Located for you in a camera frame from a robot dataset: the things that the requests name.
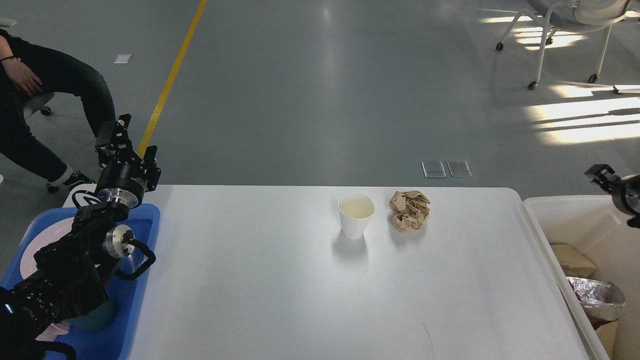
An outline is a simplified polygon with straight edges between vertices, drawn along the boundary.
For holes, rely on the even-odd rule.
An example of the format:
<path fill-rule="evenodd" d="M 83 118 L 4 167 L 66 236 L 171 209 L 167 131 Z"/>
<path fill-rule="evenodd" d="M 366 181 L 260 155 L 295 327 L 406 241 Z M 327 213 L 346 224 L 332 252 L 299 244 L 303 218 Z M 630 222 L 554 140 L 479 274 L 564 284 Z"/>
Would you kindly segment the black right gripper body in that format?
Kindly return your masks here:
<path fill-rule="evenodd" d="M 640 216 L 640 174 L 613 175 L 611 196 L 615 207 L 624 214 Z"/>

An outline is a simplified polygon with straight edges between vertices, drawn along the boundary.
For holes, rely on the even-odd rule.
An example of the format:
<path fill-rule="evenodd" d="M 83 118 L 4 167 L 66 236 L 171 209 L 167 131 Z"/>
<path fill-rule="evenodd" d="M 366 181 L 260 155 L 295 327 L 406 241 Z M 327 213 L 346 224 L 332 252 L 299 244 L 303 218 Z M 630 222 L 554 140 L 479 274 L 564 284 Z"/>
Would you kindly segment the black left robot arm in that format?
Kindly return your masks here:
<path fill-rule="evenodd" d="M 157 146 L 139 156 L 128 136 L 130 114 L 100 126 L 96 152 L 102 173 L 94 200 L 78 206 L 70 231 L 34 254 L 36 271 L 11 289 L 1 289 L 1 358 L 43 360 L 46 353 L 77 358 L 69 344 L 39 341 L 48 326 L 86 316 L 109 300 L 113 276 L 139 278 L 156 255 L 124 227 L 130 210 L 155 191 L 162 171 Z"/>

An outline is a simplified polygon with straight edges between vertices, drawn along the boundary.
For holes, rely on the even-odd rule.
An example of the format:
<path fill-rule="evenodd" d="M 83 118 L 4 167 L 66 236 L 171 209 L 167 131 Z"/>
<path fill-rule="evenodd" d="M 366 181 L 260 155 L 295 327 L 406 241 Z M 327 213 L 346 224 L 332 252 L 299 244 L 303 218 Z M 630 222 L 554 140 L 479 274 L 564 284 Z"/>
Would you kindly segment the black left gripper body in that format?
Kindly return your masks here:
<path fill-rule="evenodd" d="M 137 208 L 147 191 L 146 169 L 142 162 L 110 162 L 102 170 L 94 193 L 103 202 Z"/>

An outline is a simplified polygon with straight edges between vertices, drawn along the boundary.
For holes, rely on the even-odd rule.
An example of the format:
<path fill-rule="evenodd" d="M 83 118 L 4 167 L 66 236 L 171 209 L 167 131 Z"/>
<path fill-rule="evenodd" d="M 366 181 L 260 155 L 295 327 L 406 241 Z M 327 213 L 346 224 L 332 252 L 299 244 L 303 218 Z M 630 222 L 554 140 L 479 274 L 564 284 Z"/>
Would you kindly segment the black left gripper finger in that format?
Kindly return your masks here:
<path fill-rule="evenodd" d="M 130 121 L 131 114 L 126 113 L 114 121 L 101 124 L 94 145 L 100 168 L 106 168 L 114 160 L 124 164 L 141 161 L 128 135 Z"/>
<path fill-rule="evenodd" d="M 142 158 L 145 177 L 145 188 L 147 192 L 155 191 L 162 175 L 162 169 L 158 167 L 156 155 L 158 152 L 157 145 L 147 146 L 144 157 Z"/>

